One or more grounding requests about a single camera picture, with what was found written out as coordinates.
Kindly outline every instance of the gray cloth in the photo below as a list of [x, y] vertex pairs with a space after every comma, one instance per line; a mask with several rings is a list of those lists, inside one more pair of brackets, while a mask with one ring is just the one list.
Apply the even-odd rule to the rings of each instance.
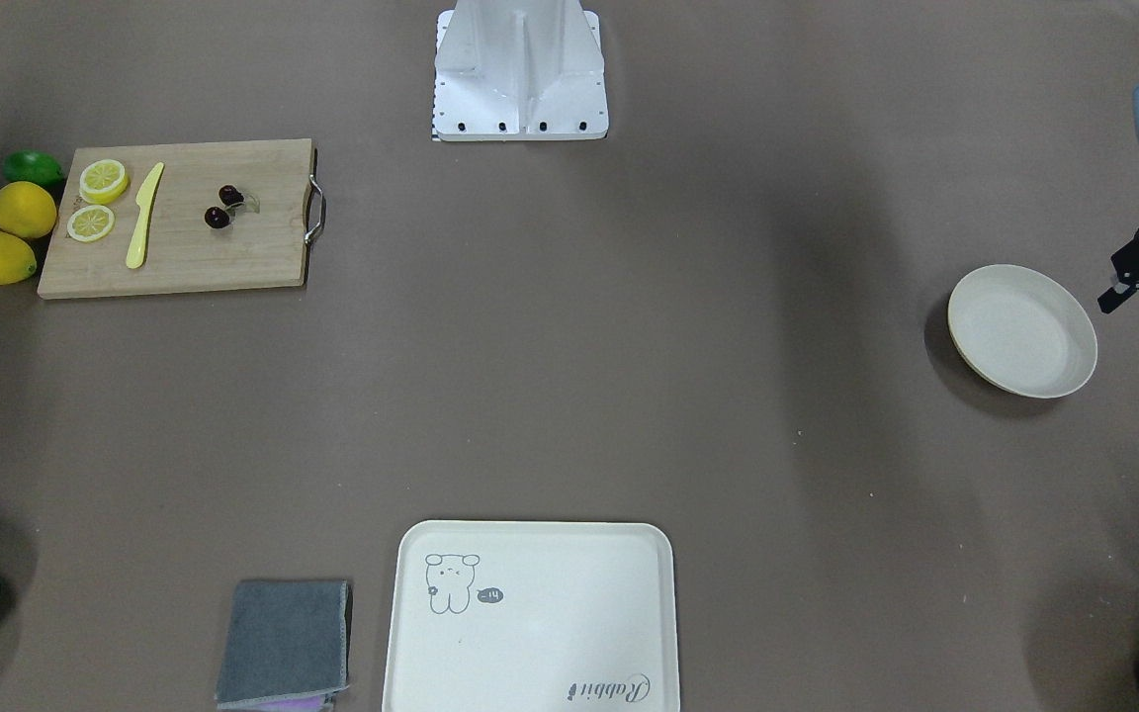
[[346, 581], [240, 581], [218, 709], [345, 689]]

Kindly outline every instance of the cartoon bear drawing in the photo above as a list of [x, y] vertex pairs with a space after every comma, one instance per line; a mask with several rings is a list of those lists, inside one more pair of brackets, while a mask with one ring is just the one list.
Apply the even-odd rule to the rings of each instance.
[[477, 572], [474, 566], [481, 562], [475, 554], [431, 554], [425, 556], [428, 564], [424, 578], [429, 584], [429, 608], [434, 613], [462, 613], [468, 608], [470, 591]]

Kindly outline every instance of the green lime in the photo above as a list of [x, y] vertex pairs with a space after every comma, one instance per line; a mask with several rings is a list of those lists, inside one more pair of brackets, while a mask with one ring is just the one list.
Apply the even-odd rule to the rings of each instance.
[[17, 150], [3, 159], [3, 177], [8, 182], [23, 180], [50, 188], [64, 180], [64, 169], [59, 161], [38, 150]]

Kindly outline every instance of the wooden cutting board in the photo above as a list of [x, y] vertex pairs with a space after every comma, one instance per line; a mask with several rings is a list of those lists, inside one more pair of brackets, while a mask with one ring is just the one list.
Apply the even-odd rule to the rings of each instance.
[[[68, 237], [68, 218], [87, 205], [79, 195], [81, 171], [100, 158], [123, 163], [131, 185], [108, 203], [116, 220], [113, 231], [82, 244]], [[134, 197], [158, 161], [166, 167], [153, 205], [146, 261], [131, 270], [125, 253], [139, 218]], [[303, 235], [313, 162], [311, 139], [79, 148], [41, 268], [38, 296], [300, 287], [306, 271]], [[218, 189], [227, 183], [256, 195], [261, 206], [256, 213], [236, 213], [226, 229], [210, 229], [205, 211], [221, 206]]]

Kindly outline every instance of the lemon slice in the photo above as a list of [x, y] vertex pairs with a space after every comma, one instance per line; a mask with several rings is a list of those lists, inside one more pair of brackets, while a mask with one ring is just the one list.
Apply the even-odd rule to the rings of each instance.
[[125, 166], [120, 161], [104, 158], [96, 161], [82, 171], [77, 180], [79, 193], [87, 203], [95, 203], [96, 206], [106, 206], [116, 199], [117, 195], [125, 191], [125, 186], [131, 180], [125, 174]]
[[113, 231], [113, 211], [105, 206], [85, 206], [68, 218], [68, 237], [77, 243], [95, 243]]

